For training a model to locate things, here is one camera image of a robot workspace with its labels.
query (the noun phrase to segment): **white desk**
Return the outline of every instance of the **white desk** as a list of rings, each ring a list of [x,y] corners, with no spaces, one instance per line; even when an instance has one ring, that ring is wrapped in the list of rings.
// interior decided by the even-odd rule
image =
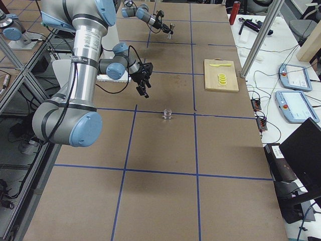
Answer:
[[[240,62],[243,66],[246,57],[242,57],[241,53],[246,51],[244,48],[251,48],[254,40],[257,36],[257,33],[248,27],[244,27],[242,31],[242,35],[240,36],[239,30],[241,28],[241,23],[238,21],[240,17],[243,17],[245,19],[253,19],[264,21],[265,16],[245,16],[245,15],[238,15],[234,25],[231,26],[233,37],[235,40],[235,44],[238,47],[238,53]],[[269,51],[283,51],[285,49],[290,49],[297,45],[297,41],[295,40],[291,30],[287,26],[284,19],[281,17],[277,17],[271,27],[271,29],[274,31],[274,33],[271,36],[267,36],[265,38],[265,41],[261,47],[262,50],[269,50]],[[246,81],[248,84],[248,90],[254,90],[258,92],[261,96],[268,96],[268,94],[264,93],[263,91],[257,89],[256,87],[251,86],[257,86],[260,89],[268,92],[269,94],[272,94],[272,98],[269,101],[268,98],[262,98],[261,99],[261,107],[262,111],[267,114],[267,120],[274,125],[276,125],[281,130],[281,138],[278,141],[279,143],[282,143],[291,133],[293,133],[294,130],[296,130],[300,124],[289,124],[285,118],[283,117],[282,113],[279,111],[279,108],[277,106],[277,103],[275,101],[275,95],[274,93],[277,90],[288,90],[282,87],[282,85],[278,81],[278,76],[266,76],[260,72],[255,73],[255,80],[253,78],[254,72],[256,70],[260,70],[266,74],[276,74],[278,73],[278,69],[280,65],[285,61],[285,63],[304,66],[304,67],[310,67],[310,64],[307,62],[300,62],[296,58],[296,53],[300,49],[300,46],[298,46],[292,56],[292,58],[289,61],[289,58],[285,61],[286,57],[289,55],[291,50],[284,51],[282,53],[274,53],[274,52],[264,52],[259,51],[258,56],[263,58],[262,61],[255,60],[249,73],[246,76]],[[314,70],[312,68],[307,69],[310,79],[318,80],[318,77]],[[313,91],[307,92],[306,94],[309,96],[312,96],[317,99],[321,99],[321,83],[319,82],[313,82],[312,83]],[[309,98],[309,101],[312,105],[320,105],[321,102],[314,101]],[[316,114],[321,117],[321,107],[315,108]],[[272,126],[271,124],[267,124],[268,131],[263,132],[262,137],[262,143],[271,143],[277,141],[279,138],[279,131],[277,128]],[[314,206],[314,208],[317,211],[320,211],[321,209],[317,206]],[[302,231],[300,235],[300,239],[307,240],[308,236],[314,236],[321,238],[321,214],[315,214],[316,222],[305,222],[304,227],[308,229],[308,231]],[[289,238],[297,238],[297,234],[299,231],[299,226],[301,225],[301,221],[295,222],[293,224],[287,224],[286,223],[286,230]]]

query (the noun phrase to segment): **red cylinder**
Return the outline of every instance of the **red cylinder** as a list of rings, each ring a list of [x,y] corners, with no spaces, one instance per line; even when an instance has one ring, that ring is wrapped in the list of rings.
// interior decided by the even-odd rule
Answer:
[[[233,8],[232,8],[231,16],[230,16],[230,25],[234,24],[236,15],[238,14],[239,9],[240,9],[240,5],[241,5],[241,3],[239,1],[235,1],[233,3]]]

